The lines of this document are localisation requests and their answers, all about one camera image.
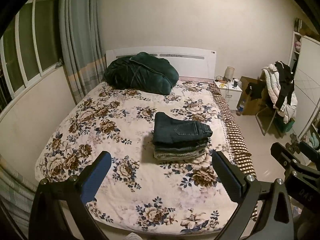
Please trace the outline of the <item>dark blue denim pants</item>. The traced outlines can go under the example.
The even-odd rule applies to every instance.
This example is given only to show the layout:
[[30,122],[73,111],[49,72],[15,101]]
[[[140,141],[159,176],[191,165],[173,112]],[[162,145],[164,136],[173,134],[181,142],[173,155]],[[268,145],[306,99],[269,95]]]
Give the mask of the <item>dark blue denim pants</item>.
[[163,112],[155,115],[153,144],[156,146],[191,146],[207,142],[213,132],[207,124],[177,120]]

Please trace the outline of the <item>floral bed blanket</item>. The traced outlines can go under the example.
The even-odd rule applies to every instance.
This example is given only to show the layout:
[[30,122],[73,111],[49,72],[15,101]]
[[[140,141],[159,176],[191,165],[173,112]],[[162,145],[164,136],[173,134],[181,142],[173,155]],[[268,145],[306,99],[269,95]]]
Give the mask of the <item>floral bed blanket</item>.
[[[51,182],[66,180],[93,163],[102,151],[112,164],[93,201],[87,204],[99,222],[135,232],[155,234],[210,233],[220,230],[197,225],[181,226],[190,210],[211,212],[208,198],[200,201],[194,184],[180,191],[185,174],[193,171],[208,149],[225,144],[210,138],[204,155],[179,162],[159,161],[153,156],[153,127],[157,112],[178,120],[209,124],[213,99],[208,83],[178,82],[167,96],[134,89],[117,90],[103,82],[69,113],[48,140],[35,164],[35,178]],[[222,124],[210,127],[213,135]]]

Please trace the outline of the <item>metal folding chair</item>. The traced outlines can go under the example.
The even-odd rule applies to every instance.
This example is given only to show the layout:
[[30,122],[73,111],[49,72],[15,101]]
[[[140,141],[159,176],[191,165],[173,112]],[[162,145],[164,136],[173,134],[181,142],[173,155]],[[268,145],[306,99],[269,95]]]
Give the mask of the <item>metal folding chair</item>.
[[277,110],[273,107],[272,101],[267,99],[265,106],[255,115],[255,119],[263,136],[267,135],[271,127],[274,127],[279,137],[284,137],[285,133],[281,132],[280,128],[274,123],[276,115]]

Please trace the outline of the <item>brown checkered bed sheet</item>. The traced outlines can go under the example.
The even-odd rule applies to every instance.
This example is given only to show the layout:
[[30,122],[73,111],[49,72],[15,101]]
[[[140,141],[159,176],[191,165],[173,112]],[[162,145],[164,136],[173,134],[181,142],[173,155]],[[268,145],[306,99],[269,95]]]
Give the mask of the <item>brown checkered bed sheet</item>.
[[249,153],[244,137],[239,126],[235,122],[235,118],[230,112],[225,100],[223,99],[217,85],[210,83],[206,85],[206,90],[210,93],[214,108],[209,110],[209,114],[214,120],[209,122],[209,126],[214,124],[222,124],[223,132],[214,134],[211,139],[222,138],[226,141],[225,144],[218,144],[216,148],[210,148],[206,154],[199,158],[199,163],[193,162],[193,171],[185,174],[178,188],[183,191],[188,186],[194,184],[199,188],[202,202],[208,198],[208,204],[213,204],[214,209],[211,212],[205,212],[204,209],[200,213],[190,210],[190,216],[184,217],[181,220],[181,226],[189,229],[194,229],[197,225],[205,225],[206,228],[218,228],[225,225],[231,215],[231,211],[223,212],[217,207],[223,203],[233,205],[227,196],[227,193],[221,185],[221,180],[212,167],[212,154],[222,151],[227,154],[231,164],[240,168],[240,171],[245,175],[256,176],[251,154]]

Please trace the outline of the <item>black garment on chair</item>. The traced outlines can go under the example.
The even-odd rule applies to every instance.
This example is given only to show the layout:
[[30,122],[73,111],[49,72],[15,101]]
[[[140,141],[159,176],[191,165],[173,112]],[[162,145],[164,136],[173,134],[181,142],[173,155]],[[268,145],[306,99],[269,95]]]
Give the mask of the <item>black garment on chair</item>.
[[294,92],[294,75],[291,68],[281,61],[275,62],[275,67],[279,73],[280,91],[276,107],[284,111],[287,104],[291,105],[292,93]]

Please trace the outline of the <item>brown cardboard box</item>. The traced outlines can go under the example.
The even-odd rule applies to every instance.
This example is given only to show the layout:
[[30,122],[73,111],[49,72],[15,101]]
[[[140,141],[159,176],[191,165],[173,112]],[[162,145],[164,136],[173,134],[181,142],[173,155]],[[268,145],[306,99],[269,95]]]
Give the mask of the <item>brown cardboard box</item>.
[[256,115],[266,107],[268,97],[265,80],[242,76],[242,93],[238,106],[243,105],[242,115]]

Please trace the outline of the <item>plastic water bottle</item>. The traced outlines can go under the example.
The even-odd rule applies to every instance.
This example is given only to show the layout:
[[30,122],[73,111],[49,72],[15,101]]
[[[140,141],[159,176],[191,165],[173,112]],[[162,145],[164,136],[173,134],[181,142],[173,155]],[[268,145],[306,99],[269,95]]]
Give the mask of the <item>plastic water bottle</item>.
[[243,110],[244,110],[244,107],[245,107],[245,100],[242,100],[242,101],[239,103],[239,107],[238,107],[238,109],[237,109],[237,111],[236,111],[236,114],[237,114],[238,116],[242,115]]

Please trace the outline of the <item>black garment on box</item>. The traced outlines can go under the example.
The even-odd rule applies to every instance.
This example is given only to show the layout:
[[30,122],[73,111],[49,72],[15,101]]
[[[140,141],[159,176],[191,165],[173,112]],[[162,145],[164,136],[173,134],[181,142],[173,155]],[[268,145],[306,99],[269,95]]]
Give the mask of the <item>black garment on box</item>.
[[245,89],[245,93],[250,96],[251,100],[261,99],[265,86],[266,83],[260,80],[257,83],[250,82]]

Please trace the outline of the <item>grey-green folded pants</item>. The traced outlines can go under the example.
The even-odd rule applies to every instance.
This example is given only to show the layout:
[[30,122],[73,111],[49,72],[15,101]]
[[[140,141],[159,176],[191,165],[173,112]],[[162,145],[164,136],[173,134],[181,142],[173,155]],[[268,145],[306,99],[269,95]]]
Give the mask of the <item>grey-green folded pants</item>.
[[154,158],[160,161],[180,161],[195,159],[205,154],[207,141],[198,142],[182,148],[160,148],[155,146]]

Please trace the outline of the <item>white wardrobe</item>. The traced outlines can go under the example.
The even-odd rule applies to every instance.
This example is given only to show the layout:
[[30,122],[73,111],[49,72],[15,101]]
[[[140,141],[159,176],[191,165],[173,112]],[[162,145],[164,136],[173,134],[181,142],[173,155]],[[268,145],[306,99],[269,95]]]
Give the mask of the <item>white wardrobe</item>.
[[298,100],[293,131],[300,139],[319,113],[319,42],[293,32],[289,65]]

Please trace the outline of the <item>white bedside table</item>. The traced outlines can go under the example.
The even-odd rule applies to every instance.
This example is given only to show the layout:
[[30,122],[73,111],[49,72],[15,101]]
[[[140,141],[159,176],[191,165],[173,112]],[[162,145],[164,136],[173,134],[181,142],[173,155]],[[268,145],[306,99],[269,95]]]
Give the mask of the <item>white bedside table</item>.
[[227,103],[228,107],[232,111],[236,111],[242,90],[239,86],[233,87],[232,82],[221,83],[214,81],[217,87],[220,89],[220,93]]

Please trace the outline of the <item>beige table lamp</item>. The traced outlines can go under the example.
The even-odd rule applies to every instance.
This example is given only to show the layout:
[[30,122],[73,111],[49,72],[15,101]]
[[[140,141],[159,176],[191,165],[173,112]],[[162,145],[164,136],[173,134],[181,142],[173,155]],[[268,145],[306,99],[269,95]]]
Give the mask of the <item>beige table lamp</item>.
[[232,80],[235,69],[233,67],[228,66],[225,70],[224,77],[227,80]]

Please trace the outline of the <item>dark green velvet comforter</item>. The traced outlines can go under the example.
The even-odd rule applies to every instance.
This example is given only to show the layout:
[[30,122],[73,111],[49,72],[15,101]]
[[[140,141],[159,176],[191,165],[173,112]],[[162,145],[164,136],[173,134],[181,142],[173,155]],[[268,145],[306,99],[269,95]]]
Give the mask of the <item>dark green velvet comforter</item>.
[[140,52],[112,61],[105,70],[104,80],[116,89],[169,95],[179,80],[179,73],[168,60]]

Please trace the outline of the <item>white framed window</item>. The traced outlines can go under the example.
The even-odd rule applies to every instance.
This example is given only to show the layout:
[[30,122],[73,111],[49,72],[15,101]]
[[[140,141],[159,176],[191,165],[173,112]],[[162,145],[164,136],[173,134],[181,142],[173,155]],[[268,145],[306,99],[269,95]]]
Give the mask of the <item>white framed window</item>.
[[62,64],[59,0],[28,0],[1,37],[1,111]]

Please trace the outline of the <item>white bed headboard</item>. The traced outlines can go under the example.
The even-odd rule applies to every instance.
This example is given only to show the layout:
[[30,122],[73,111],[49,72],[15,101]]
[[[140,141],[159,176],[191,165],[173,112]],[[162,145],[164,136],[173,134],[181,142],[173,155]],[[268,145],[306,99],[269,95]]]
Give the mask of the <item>white bed headboard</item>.
[[216,51],[187,47],[149,46],[119,48],[106,51],[106,62],[146,52],[164,58],[178,71],[179,76],[198,79],[215,78]]

